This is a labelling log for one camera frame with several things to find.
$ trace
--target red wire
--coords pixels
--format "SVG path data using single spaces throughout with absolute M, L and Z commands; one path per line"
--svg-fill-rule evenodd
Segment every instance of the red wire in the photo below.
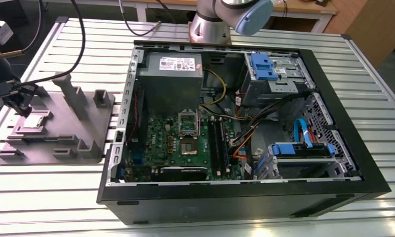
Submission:
M 132 130 L 132 133 L 131 133 L 131 136 L 129 136 L 129 139 L 127 140 L 127 142 L 131 141 L 131 139 L 133 137 L 133 133 L 136 131 L 136 128 L 137 128 L 137 95 L 135 93 L 135 127 L 133 127 L 133 130 Z

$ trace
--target aluminum table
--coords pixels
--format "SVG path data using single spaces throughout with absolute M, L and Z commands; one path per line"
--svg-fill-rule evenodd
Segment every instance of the aluminum table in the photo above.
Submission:
M 152 23 L 132 22 L 136 31 Z M 116 93 L 108 140 L 113 139 L 133 40 L 188 41 L 187 25 L 163 24 L 136 37 L 121 21 L 85 20 L 87 50 L 72 73 L 84 91 Z M 69 236 L 395 236 L 395 95 L 360 54 L 339 35 L 263 30 L 253 37 L 232 32 L 232 44 L 311 49 L 378 163 L 392 192 L 355 202 L 318 218 L 125 226 L 96 204 L 103 164 L 0 166 L 0 235 Z M 77 19 L 56 23 L 22 76 L 33 80 L 65 71 L 81 45 Z M 48 91 L 58 88 L 44 82 Z M 17 116 L 0 112 L 0 148 Z

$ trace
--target yellow cable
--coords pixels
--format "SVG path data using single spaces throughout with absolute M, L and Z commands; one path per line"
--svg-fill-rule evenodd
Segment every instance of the yellow cable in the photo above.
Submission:
M 203 70 L 204 70 L 204 71 L 208 71 L 213 76 L 216 76 L 216 78 L 220 80 L 220 82 L 221 82 L 221 84 L 223 84 L 223 88 L 224 88 L 223 95 L 221 95 L 221 97 L 219 97 L 217 100 L 215 100 L 213 102 L 209 102 L 209 103 L 203 103 L 203 104 L 200 104 L 200 105 L 213 105 L 213 104 L 216 104 L 217 102 L 220 102 L 221 99 L 224 99 L 224 97 L 225 97 L 225 93 L 227 93 L 227 84 L 224 83 L 224 80 L 221 79 L 221 77 L 220 77 L 213 71 L 211 71 L 209 69 L 203 69 Z

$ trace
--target black power cord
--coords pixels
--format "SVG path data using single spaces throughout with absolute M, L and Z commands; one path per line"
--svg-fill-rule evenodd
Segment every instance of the black power cord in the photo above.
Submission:
M 42 25 L 44 25 L 44 13 L 42 13 L 44 12 L 44 3 L 42 3 L 42 0 L 38 0 L 38 9 L 40 9 L 38 27 L 37 27 L 37 32 L 36 32 L 36 34 L 33 36 L 33 39 L 32 39 L 29 45 L 21 50 L 12 51 L 12 52 L 8 52 L 8 53 L 0 53 L 0 59 L 24 55 L 26 52 L 30 51 L 34 44 L 37 43 L 37 41 L 40 39 L 41 31 L 42 31 Z
M 287 4 L 287 0 L 283 0 L 284 2 L 284 13 L 283 13 L 283 17 L 287 17 L 288 14 L 288 4 Z
M 26 85 L 33 85 L 36 83 L 40 83 L 40 82 L 44 82 L 44 81 L 48 81 L 48 80 L 52 80 L 52 79 L 56 79 L 58 77 L 63 77 L 68 74 L 72 73 L 72 71 L 75 70 L 75 68 L 77 67 L 79 65 L 79 62 L 81 60 L 81 57 L 84 56 L 84 51 L 85 51 L 85 43 L 87 43 L 87 33 L 85 33 L 85 25 L 84 25 L 84 18 L 81 16 L 81 13 L 80 13 L 80 10 L 79 10 L 79 6 L 76 4 L 76 1 L 75 0 L 71 0 L 72 1 L 72 4 L 73 4 L 73 7 L 75 7 L 75 10 L 76 10 L 76 14 L 77 14 L 77 18 L 79 18 L 79 23 L 80 23 L 80 29 L 81 29 L 81 48 L 80 48 L 80 53 L 79 53 L 79 56 L 77 56 L 77 60 L 72 66 L 72 68 L 69 70 L 67 70 L 64 73 L 60 73 L 57 75 L 53 75 L 48 78 L 42 78 L 42 79 L 37 79 L 37 80 L 32 80 L 32 81 L 26 81 L 24 83 L 20 83 L 14 89 L 17 88 L 21 88 L 22 86 L 26 86 Z
M 168 9 L 168 7 L 165 6 L 165 4 L 160 0 L 156 0 L 156 1 L 160 3 L 160 5 L 163 6 L 163 8 L 167 10 L 167 13 L 168 13 L 171 19 L 172 19 L 173 24 L 176 24 L 176 20 L 172 17 L 171 10 Z M 127 29 L 129 29 L 129 31 L 132 32 L 133 35 L 136 35 L 136 36 L 145 36 L 147 34 L 149 34 L 160 26 L 161 21 L 156 22 L 153 24 L 152 28 L 147 32 L 144 32 L 144 33 L 135 32 L 133 29 L 129 26 L 129 23 L 125 20 L 124 9 L 123 9 L 123 0 L 119 0 L 119 6 L 120 6 L 120 12 L 121 12 L 124 24 L 127 26 Z
M 160 5 L 163 6 L 163 8 L 165 9 L 167 14 L 168 14 L 171 20 L 172 20 L 172 23 L 176 24 L 176 20 L 175 20 L 173 17 L 172 17 L 172 12 L 171 12 L 169 8 L 165 6 L 165 4 L 164 4 L 160 0 L 156 0 L 156 1 L 159 2 L 159 4 L 160 4 Z

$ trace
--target sticker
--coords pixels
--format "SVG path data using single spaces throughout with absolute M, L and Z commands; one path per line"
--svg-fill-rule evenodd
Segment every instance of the sticker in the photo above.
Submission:
M 256 151 L 255 151 L 255 156 L 261 155 L 261 153 L 263 153 L 263 149 L 257 148 Z
M 286 71 L 286 69 L 283 69 L 283 68 L 276 68 L 276 69 L 275 69 L 275 72 L 276 72 L 276 73 L 284 73 L 284 74 L 287 74 L 287 71 Z
M 251 174 L 251 166 L 247 163 L 244 165 L 244 170 L 247 171 L 247 173 Z
M 236 96 L 236 106 L 241 105 L 241 98 L 239 96 Z
M 195 58 L 161 58 L 159 69 L 163 71 L 195 71 Z

